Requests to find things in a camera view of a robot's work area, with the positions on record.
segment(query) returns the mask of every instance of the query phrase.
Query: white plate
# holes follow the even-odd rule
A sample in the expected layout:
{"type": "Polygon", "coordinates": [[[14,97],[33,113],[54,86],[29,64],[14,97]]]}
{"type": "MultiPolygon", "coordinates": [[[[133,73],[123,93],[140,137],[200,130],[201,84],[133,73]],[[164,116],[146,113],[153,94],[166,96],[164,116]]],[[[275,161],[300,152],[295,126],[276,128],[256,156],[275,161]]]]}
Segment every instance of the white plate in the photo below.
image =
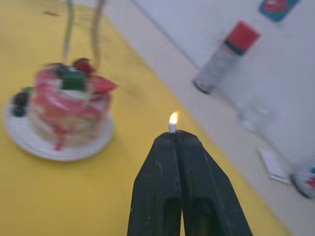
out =
{"type": "Polygon", "coordinates": [[[13,105],[6,106],[5,127],[13,141],[27,152],[45,159],[55,161],[75,161],[85,159],[100,152],[111,140],[113,122],[107,116],[104,131],[98,139],[79,147],[64,147],[60,151],[54,150],[55,145],[34,132],[27,116],[14,117],[11,113],[13,105]]]}

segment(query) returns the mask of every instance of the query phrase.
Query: layered cake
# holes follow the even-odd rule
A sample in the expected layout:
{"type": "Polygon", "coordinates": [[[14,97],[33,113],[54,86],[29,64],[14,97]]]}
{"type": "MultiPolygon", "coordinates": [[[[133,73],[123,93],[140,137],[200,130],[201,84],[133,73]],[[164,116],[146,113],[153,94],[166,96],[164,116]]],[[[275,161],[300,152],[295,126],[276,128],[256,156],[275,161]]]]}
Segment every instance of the layered cake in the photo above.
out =
{"type": "MultiPolygon", "coordinates": [[[[27,117],[34,131],[54,143],[56,150],[88,144],[105,128],[110,91],[115,87],[114,83],[95,75],[86,59],[78,60],[71,67],[46,66],[35,77],[27,117]]],[[[19,113],[18,107],[16,116],[23,113],[19,113]]]]}

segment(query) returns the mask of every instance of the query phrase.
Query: yellow surface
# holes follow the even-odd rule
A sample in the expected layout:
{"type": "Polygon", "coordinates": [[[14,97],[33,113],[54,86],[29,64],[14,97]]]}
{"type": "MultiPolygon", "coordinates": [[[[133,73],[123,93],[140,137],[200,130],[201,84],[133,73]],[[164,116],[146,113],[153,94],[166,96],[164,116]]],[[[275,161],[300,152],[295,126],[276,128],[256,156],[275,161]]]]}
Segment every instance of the yellow surface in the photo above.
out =
{"type": "MultiPolygon", "coordinates": [[[[53,0],[0,3],[0,108],[47,62],[61,61],[65,17],[44,15],[53,0]]],[[[78,7],[71,60],[91,57],[91,10],[78,7]]],[[[179,110],[179,128],[196,134],[230,177],[255,236],[289,233],[217,146],[115,28],[103,19],[101,74],[119,84],[112,113],[115,136],[97,156],[59,163],[17,148],[0,127],[0,235],[126,235],[133,181],[167,119],[179,110]]]]}

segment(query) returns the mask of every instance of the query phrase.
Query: small candle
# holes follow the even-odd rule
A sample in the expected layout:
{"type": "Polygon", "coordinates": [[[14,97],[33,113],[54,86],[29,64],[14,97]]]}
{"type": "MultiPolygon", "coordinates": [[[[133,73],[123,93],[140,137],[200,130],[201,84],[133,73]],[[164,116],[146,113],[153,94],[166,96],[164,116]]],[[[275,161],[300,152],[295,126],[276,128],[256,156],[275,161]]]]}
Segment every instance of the small candle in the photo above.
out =
{"type": "Polygon", "coordinates": [[[178,112],[173,112],[169,118],[168,130],[170,133],[176,132],[177,117],[178,117],[178,112]]]}

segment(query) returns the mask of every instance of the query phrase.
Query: candle flame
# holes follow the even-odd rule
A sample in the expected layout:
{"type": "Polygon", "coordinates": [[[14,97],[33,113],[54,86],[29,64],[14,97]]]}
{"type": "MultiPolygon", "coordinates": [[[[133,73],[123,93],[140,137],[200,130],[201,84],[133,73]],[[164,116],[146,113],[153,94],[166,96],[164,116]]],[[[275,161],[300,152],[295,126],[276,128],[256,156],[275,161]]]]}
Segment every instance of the candle flame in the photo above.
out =
{"type": "Polygon", "coordinates": [[[170,124],[177,124],[178,112],[173,112],[169,118],[170,124]]]}

